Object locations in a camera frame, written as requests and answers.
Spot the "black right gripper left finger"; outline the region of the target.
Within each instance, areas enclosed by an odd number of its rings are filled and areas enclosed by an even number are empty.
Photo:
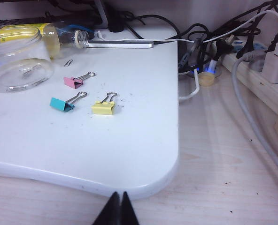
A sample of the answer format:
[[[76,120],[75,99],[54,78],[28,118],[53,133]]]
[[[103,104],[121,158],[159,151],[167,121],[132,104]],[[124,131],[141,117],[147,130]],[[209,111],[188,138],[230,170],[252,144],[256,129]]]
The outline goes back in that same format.
[[[93,225],[117,225],[120,220],[120,197],[117,192],[114,192],[97,218]]]

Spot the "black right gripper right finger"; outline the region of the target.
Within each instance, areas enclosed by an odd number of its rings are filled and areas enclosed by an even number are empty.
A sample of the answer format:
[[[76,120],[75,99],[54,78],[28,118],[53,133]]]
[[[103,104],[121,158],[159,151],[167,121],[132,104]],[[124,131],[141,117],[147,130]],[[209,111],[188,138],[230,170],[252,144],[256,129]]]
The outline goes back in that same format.
[[[133,209],[127,192],[123,193],[121,202],[121,224],[122,225],[139,225],[136,213]]]

